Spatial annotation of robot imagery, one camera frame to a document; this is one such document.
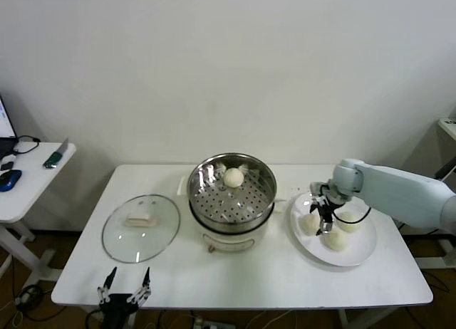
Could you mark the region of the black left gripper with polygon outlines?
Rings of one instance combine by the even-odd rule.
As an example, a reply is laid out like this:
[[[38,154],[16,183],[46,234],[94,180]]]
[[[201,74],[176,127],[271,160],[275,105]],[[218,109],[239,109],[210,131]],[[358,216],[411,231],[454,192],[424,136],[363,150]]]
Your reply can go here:
[[[136,313],[138,305],[142,305],[150,296],[150,268],[147,268],[142,285],[133,294],[114,293],[110,295],[110,287],[115,278],[117,268],[106,277],[104,284],[97,287],[99,304],[103,314],[102,329],[122,329],[130,315]]]

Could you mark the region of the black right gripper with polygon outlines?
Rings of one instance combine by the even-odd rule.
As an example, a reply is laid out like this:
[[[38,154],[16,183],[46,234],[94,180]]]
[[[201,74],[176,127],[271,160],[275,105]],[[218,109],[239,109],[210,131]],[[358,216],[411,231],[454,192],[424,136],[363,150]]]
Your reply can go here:
[[[314,211],[318,211],[320,215],[316,236],[330,233],[333,227],[333,208],[325,196],[312,199],[309,213],[312,214]]]

